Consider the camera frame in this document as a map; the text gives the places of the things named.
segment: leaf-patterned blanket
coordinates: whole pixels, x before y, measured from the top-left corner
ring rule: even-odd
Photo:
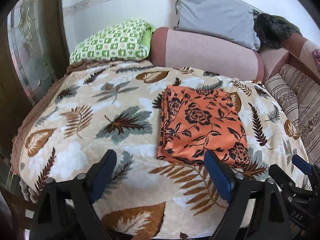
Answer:
[[[113,149],[117,166],[93,205],[106,228],[167,239],[211,235],[227,203],[206,169],[156,160],[161,94],[172,84],[228,92],[247,134],[250,165],[241,172],[265,180],[277,163],[305,187],[307,179],[291,163],[294,154],[308,160],[299,134],[263,85],[146,61],[71,73],[25,139],[22,179],[40,193],[48,177],[73,179]],[[249,206],[243,225],[251,217]]]

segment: folded orange fabric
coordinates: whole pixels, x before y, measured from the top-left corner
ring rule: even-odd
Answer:
[[[249,165],[246,133],[227,92],[168,86],[161,109],[157,159],[203,165],[211,149],[224,163]]]

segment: green checkered pillow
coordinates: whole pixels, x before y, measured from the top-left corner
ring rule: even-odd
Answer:
[[[82,60],[143,60],[149,55],[153,28],[144,20],[128,20],[108,27],[77,44],[70,64]],[[141,43],[149,35],[149,45]]]

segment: wall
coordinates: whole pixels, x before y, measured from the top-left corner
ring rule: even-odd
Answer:
[[[143,18],[156,27],[174,27],[176,0],[62,0],[69,51],[106,26]],[[242,0],[297,25],[303,36],[320,45],[320,30],[298,0]]]

